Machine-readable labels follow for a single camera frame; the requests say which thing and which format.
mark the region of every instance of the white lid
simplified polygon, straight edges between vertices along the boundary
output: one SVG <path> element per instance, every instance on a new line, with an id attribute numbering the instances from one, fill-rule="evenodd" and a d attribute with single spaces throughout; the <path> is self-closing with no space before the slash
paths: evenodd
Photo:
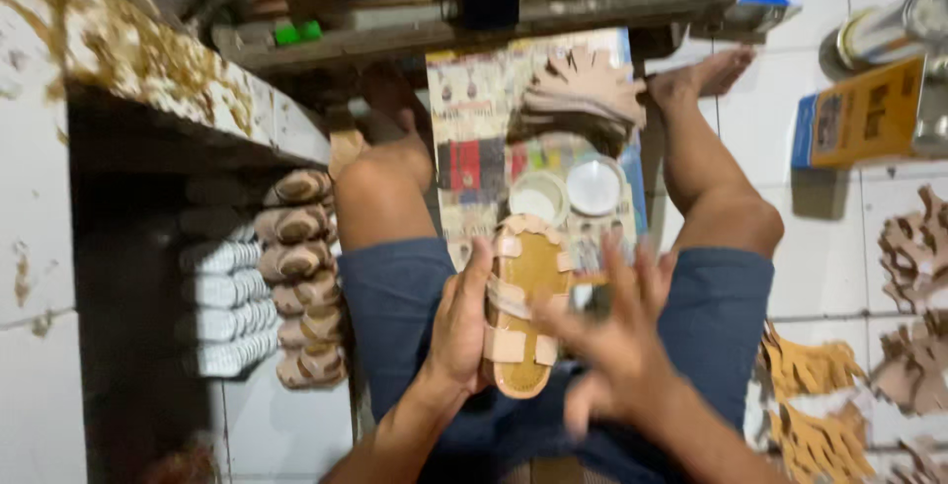
<path id="1" fill-rule="evenodd" d="M 619 205 L 622 179 L 605 157 L 575 166 L 566 178 L 570 202 L 586 215 L 605 215 Z"/>

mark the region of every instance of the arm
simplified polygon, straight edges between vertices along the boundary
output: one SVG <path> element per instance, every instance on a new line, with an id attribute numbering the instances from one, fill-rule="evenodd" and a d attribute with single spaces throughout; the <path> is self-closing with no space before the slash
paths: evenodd
<path id="1" fill-rule="evenodd" d="M 662 427 L 649 437 L 678 460 L 695 482 L 789 482 L 766 459 L 751 451 L 690 385 L 682 382 L 668 400 L 673 406 L 664 412 Z"/>
<path id="2" fill-rule="evenodd" d="M 405 395 L 322 482 L 414 482 L 468 394 L 422 369 Z"/>
<path id="3" fill-rule="evenodd" d="M 678 375 L 665 353 L 657 324 L 676 256 L 666 254 L 656 264 L 640 245 L 635 267 L 629 268 L 615 238 L 603 238 L 603 253 L 613 290 L 608 320 L 591 325 L 548 305 L 534 307 L 544 330 L 592 365 L 566 395 L 567 430 L 582 438 L 591 418 L 622 421 L 677 460 L 696 482 L 789 484 Z"/>
<path id="4" fill-rule="evenodd" d="M 494 256 L 483 238 L 475 238 L 472 247 L 465 270 L 444 283 L 432 347 L 418 375 L 375 432 L 321 482 L 414 482 L 461 406 L 486 386 L 479 373 L 483 300 Z"/>

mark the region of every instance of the navy shorts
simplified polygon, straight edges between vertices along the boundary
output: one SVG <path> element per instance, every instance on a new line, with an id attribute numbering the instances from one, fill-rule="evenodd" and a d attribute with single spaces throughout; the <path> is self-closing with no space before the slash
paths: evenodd
<path id="1" fill-rule="evenodd" d="M 444 240 L 418 238 L 345 252 L 339 258 L 372 412 L 381 419 L 428 354 L 444 280 L 454 274 Z M 767 297 L 770 260 L 731 248 L 683 250 L 659 333 L 671 362 L 741 430 L 744 399 Z M 489 388 L 472 397 L 438 441 L 422 482 L 495 482 L 534 456 L 575 455 L 620 482 L 684 481 L 674 463 L 629 427 L 593 423 L 583 442 L 563 428 L 563 397 L 577 363 L 558 363 L 537 397 L 514 401 Z"/>

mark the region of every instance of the metal can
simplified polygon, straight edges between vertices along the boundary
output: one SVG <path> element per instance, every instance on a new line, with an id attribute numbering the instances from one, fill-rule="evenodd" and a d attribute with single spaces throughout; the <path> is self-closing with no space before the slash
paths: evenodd
<path id="1" fill-rule="evenodd" d="M 948 41 L 948 0 L 899 0 L 853 15 L 836 47 L 852 69 L 923 55 Z"/>

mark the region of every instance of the cardboard box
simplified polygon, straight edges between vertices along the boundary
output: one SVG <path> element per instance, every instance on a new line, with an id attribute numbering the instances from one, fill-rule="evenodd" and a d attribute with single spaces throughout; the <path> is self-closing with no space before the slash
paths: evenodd
<path id="1" fill-rule="evenodd" d="M 915 157 L 924 66 L 924 58 L 896 62 L 800 100 L 792 166 L 848 169 Z"/>

